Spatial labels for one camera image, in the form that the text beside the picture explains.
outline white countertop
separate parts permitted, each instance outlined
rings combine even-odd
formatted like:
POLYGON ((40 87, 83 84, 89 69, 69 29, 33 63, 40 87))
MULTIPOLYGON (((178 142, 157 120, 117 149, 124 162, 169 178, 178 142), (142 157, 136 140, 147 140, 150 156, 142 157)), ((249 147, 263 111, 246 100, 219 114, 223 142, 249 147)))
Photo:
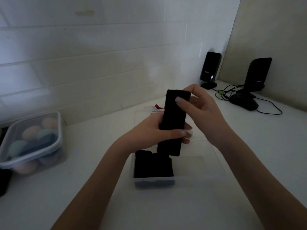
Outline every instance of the white countertop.
MULTIPOLYGON (((227 84, 218 82, 217 88, 227 84)), ((12 178, 0 198, 0 229, 47 230, 81 189, 108 147, 134 125, 134 112, 164 105, 160 98, 64 129, 67 159, 28 177, 12 178)), ((274 111, 256 100, 261 111, 274 111)), ((307 113, 274 103, 284 112, 250 112, 216 99, 225 119, 271 173, 307 206, 307 113)), ((262 229, 220 152, 228 180, 210 187, 136 190, 127 160, 109 203, 103 229, 262 229)))

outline red object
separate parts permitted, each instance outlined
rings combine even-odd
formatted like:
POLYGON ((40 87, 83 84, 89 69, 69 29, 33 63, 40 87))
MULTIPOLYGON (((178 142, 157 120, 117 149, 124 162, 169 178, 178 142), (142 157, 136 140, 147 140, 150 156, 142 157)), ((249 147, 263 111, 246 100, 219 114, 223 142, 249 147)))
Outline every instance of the red object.
POLYGON ((155 105, 155 108, 157 108, 158 110, 163 110, 163 109, 165 109, 165 107, 164 107, 164 108, 159 107, 159 105, 158 105, 158 104, 156 104, 156 105, 155 105))

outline person's left hand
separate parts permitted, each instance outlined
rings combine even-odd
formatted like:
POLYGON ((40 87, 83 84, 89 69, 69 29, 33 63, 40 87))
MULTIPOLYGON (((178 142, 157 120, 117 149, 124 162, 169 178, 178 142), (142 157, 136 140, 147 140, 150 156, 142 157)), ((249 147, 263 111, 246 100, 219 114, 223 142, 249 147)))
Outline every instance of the person's left hand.
POLYGON ((189 124, 185 123, 184 130, 160 130, 159 124, 162 118, 163 113, 152 113, 118 140, 125 141, 132 153, 168 139, 182 138, 184 144, 190 143, 191 134, 186 131, 192 129, 189 124))

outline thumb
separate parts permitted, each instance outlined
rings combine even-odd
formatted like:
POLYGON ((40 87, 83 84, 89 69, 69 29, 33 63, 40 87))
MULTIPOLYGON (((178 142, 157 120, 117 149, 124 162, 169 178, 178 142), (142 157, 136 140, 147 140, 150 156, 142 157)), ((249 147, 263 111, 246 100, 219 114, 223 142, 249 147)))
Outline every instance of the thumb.
POLYGON ((193 118, 195 114, 199 112, 199 109, 197 107, 195 107, 193 104, 189 103, 181 97, 176 97, 175 102, 181 108, 181 110, 188 113, 191 118, 193 118))
POLYGON ((174 130, 159 130, 159 142, 168 139, 178 139, 185 137, 187 135, 186 130, 174 129, 174 130))

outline transparent plastic box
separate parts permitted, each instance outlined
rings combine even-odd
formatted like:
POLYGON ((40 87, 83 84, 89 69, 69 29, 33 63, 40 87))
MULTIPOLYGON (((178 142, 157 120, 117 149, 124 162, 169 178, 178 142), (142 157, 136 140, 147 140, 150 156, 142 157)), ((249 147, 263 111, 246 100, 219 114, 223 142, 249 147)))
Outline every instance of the transparent plastic box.
POLYGON ((0 168, 30 174, 56 164, 62 156, 62 119, 49 112, 13 123, 0 146, 0 168))
MULTIPOLYGON (((164 112, 155 107, 145 107, 144 110, 136 111, 134 114, 134 125, 136 126, 151 113, 164 112)), ((187 187, 207 185, 211 180, 225 179, 225 170, 213 150, 212 145, 204 134, 197 128, 190 116, 185 120, 193 127, 193 134, 189 144, 182 144, 180 156, 170 156, 174 177, 159 178, 134 178, 135 153, 132 154, 131 178, 137 188, 150 187, 187 187)), ((152 153, 157 152, 157 145, 148 149, 152 153)))

